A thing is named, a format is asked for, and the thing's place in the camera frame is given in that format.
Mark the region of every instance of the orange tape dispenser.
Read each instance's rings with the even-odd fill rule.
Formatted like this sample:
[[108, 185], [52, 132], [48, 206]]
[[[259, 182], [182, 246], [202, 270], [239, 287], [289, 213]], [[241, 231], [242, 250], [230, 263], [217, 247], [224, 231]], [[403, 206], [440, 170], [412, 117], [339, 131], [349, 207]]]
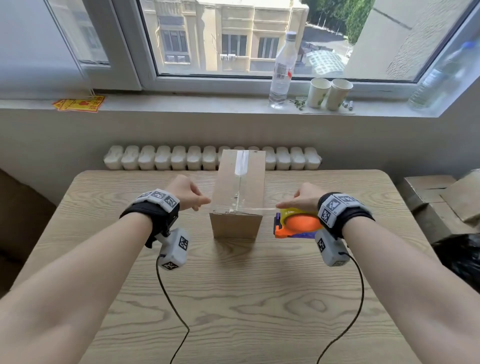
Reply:
[[275, 215], [274, 235], [277, 239], [314, 239], [315, 233], [321, 228], [320, 219], [312, 212], [297, 208], [281, 208]]

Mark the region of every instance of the paper cup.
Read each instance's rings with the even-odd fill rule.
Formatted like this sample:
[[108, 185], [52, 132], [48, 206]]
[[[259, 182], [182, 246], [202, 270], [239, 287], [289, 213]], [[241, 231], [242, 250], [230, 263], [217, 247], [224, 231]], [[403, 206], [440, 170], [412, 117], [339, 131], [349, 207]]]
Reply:
[[319, 108], [332, 83], [324, 78], [314, 78], [310, 81], [307, 106]]
[[343, 100], [348, 95], [348, 92], [352, 89], [353, 84], [350, 81], [336, 78], [332, 81], [332, 88], [327, 98], [327, 109], [330, 111], [337, 111]]

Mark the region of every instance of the black bag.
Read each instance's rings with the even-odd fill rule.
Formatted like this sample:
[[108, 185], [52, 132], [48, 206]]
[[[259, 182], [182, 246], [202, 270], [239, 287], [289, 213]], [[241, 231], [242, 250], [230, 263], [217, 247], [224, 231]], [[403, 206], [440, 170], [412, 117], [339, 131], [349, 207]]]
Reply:
[[444, 266], [480, 293], [480, 235], [447, 239], [434, 250]]

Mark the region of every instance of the black cable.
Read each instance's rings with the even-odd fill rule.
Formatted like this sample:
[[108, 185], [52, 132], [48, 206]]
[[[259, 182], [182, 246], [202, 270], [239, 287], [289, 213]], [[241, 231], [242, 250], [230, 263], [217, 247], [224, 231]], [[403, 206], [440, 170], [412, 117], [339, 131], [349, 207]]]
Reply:
[[348, 330], [350, 330], [350, 328], [353, 326], [353, 324], [355, 323], [355, 321], [357, 320], [357, 318], [359, 317], [360, 315], [360, 311], [361, 311], [361, 308], [363, 306], [363, 299], [365, 298], [365, 285], [363, 284], [363, 275], [361, 273], [361, 270], [360, 270], [360, 267], [357, 263], [357, 261], [355, 259], [353, 259], [353, 257], [348, 254], [348, 253], [344, 253], [344, 252], [340, 252], [339, 253], [340, 255], [346, 255], [348, 256], [351, 260], [353, 260], [353, 262], [355, 263], [355, 265], [357, 266], [357, 269], [359, 270], [359, 273], [360, 273], [360, 281], [361, 281], [361, 298], [360, 298], [360, 307], [359, 307], [359, 310], [357, 312], [357, 314], [355, 315], [355, 317], [353, 318], [352, 322], [350, 322], [350, 325], [347, 326], [347, 328], [345, 330], [343, 330], [343, 332], [338, 335], [335, 339], [333, 339], [331, 342], [328, 343], [327, 347], [324, 349], [324, 351], [322, 351], [322, 353], [320, 354], [320, 356], [318, 357], [318, 360], [317, 360], [317, 364], [320, 362], [320, 359], [322, 358], [322, 356], [325, 354], [325, 352], [328, 350], [328, 348], [330, 346], [332, 346], [332, 344], [337, 341], [338, 339], [340, 339], [343, 335], [345, 335], [347, 333]]
[[181, 316], [180, 316], [180, 314], [178, 313], [177, 309], [176, 309], [175, 306], [173, 305], [172, 300], [171, 300], [170, 297], [168, 296], [168, 293], [167, 293], [167, 291], [165, 290], [165, 287], [163, 286], [162, 280], [160, 279], [160, 272], [158, 271], [158, 261], [159, 261], [159, 259], [160, 259], [160, 256], [158, 256], [158, 258], [156, 259], [156, 263], [155, 263], [156, 276], [157, 276], [157, 278], [158, 278], [158, 283], [160, 283], [160, 286], [162, 287], [163, 294], [164, 294], [165, 297], [167, 298], [167, 301], [168, 301], [168, 303], [170, 304], [171, 308], [173, 309], [173, 312], [175, 312], [175, 314], [177, 315], [177, 317], [179, 318], [179, 320], [180, 320], [180, 321], [182, 322], [182, 324], [187, 328], [187, 333], [185, 334], [185, 337], [184, 337], [183, 340], [181, 341], [180, 346], [178, 347], [177, 351], [175, 351], [175, 354], [173, 354], [172, 359], [170, 360], [170, 364], [172, 364], [173, 359], [175, 359], [175, 355], [177, 355], [177, 353], [179, 352], [181, 346], [183, 345], [183, 343], [184, 343], [185, 340], [187, 339], [187, 336], [188, 336], [188, 334], [190, 333], [190, 328], [188, 327], [188, 325], [186, 324], [186, 322], [183, 320], [183, 318], [181, 318]]

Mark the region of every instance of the wooden table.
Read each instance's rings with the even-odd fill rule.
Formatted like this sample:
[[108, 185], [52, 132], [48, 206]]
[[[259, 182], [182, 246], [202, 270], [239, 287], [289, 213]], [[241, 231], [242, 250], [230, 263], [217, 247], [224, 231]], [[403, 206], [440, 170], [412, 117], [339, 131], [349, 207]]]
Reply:
[[[78, 175], [20, 273], [16, 285], [114, 222], [137, 195], [164, 187], [172, 171], [87, 171]], [[216, 172], [184, 172], [211, 196]], [[377, 221], [434, 256], [389, 177], [378, 170], [272, 171], [264, 206], [318, 183], [363, 201]], [[191, 332], [174, 364], [314, 364], [352, 320], [360, 303], [353, 263], [327, 267], [312, 240], [273, 237], [275, 210], [264, 214], [255, 244], [216, 243], [208, 216], [180, 213], [190, 232], [187, 264], [161, 271]], [[82, 363], [169, 363], [185, 335], [158, 284], [158, 247], [144, 248]], [[418, 363], [367, 284], [362, 313], [321, 363]]]

